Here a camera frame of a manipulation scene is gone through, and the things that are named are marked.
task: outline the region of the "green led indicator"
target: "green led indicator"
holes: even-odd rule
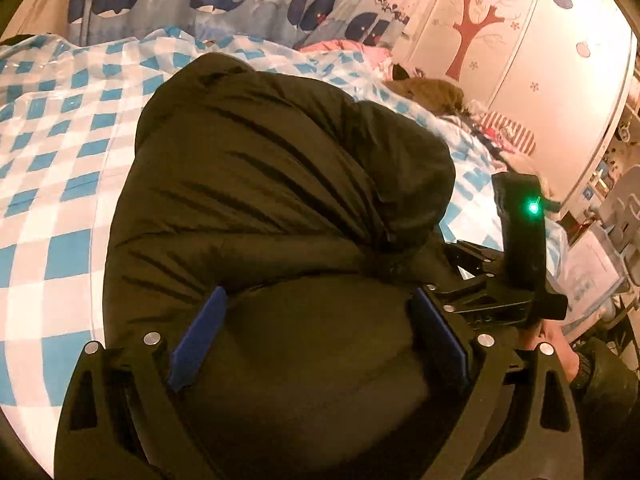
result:
[[[537,215],[540,212],[540,200],[542,197],[538,197],[535,202],[529,202],[529,212],[532,215]]]

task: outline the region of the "blue and white checkered tablecloth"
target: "blue and white checkered tablecloth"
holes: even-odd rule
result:
[[[161,83],[210,51],[325,80],[440,134],[457,174],[445,238],[502,246],[484,147],[388,92],[358,52],[301,54],[241,36],[205,47],[175,28],[85,48],[55,36],[0,47],[0,406],[50,473],[79,352],[104,339],[104,261],[138,117]],[[552,222],[547,247],[556,273],[566,239]]]

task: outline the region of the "striped cloth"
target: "striped cloth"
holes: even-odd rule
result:
[[[482,117],[482,126],[502,133],[517,150],[525,155],[531,155],[536,149],[536,139],[531,130],[498,112],[485,114]]]

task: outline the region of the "silver screw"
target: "silver screw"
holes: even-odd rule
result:
[[[540,345],[540,351],[544,355],[553,355],[554,354],[554,348],[549,343],[542,343]]]
[[[160,342],[160,334],[158,332],[149,332],[143,337],[142,341],[145,342],[145,345],[157,345]]]
[[[95,354],[99,348],[100,345],[97,342],[89,341],[86,345],[84,345],[84,353],[89,355]]]
[[[489,346],[493,346],[495,344],[495,339],[489,334],[480,334],[478,336],[478,342],[482,346],[489,348]]]

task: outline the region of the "pink cloth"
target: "pink cloth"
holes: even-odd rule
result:
[[[379,46],[366,46],[357,41],[331,40],[321,41],[313,45],[304,46],[300,52],[318,52],[330,50],[356,50],[364,56],[367,65],[383,81],[393,80],[394,62],[391,59],[391,52]]]

